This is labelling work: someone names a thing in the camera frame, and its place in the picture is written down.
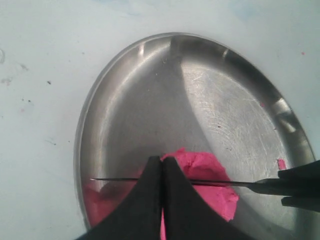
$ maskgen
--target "light blue surface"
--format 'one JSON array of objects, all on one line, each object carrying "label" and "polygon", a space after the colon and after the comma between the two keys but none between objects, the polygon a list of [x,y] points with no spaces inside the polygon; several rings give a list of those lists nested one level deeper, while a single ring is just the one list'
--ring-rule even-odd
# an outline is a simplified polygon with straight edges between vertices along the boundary
[{"label": "light blue surface", "polygon": [[0,0],[0,239],[85,231],[73,174],[80,111],[111,58],[149,35],[198,34],[247,58],[320,158],[319,22],[317,0]]}]

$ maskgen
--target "white surface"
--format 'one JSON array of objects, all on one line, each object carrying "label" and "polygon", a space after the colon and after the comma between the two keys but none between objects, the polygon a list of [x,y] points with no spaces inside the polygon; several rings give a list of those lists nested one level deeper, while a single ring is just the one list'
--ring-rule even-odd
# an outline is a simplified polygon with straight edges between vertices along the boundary
[{"label": "white surface", "polygon": [[319,22],[317,0],[0,0],[0,239],[85,231],[73,173],[80,111],[111,58],[149,35],[198,34],[246,57],[320,158]]}]

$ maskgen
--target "metal plate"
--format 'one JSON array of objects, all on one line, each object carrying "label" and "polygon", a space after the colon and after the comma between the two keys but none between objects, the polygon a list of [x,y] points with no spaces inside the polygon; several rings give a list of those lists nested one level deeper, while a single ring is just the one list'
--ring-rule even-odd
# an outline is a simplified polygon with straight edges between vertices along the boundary
[{"label": "metal plate", "polygon": [[[235,181],[276,178],[279,158],[289,168],[315,160],[288,103],[247,60],[199,36],[152,36],[108,64],[83,107],[75,173],[85,218],[89,178],[126,176],[149,156],[181,147],[214,153]],[[317,213],[283,207],[279,196],[236,191],[231,222],[256,239],[317,239]]]}]

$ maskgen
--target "white table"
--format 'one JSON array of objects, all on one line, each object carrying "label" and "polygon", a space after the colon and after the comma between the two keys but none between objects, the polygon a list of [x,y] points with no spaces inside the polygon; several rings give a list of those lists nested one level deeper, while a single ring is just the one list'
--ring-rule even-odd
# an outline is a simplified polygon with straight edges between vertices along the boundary
[{"label": "white table", "polygon": [[0,239],[85,232],[73,145],[100,71],[149,35],[216,40],[288,100],[320,157],[318,0],[0,0]]}]

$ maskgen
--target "stainless steel plate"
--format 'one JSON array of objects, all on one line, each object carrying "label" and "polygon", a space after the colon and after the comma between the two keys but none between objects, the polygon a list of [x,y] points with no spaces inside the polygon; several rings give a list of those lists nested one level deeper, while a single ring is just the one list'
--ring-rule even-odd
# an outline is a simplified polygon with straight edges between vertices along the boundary
[{"label": "stainless steel plate", "polygon": [[[156,35],[116,56],[83,107],[75,172],[84,216],[89,178],[126,176],[149,156],[181,147],[214,153],[235,181],[277,177],[279,158],[289,168],[315,160],[286,100],[247,60],[199,36]],[[317,213],[283,207],[278,196],[236,191],[231,222],[256,239],[319,239]]]}]

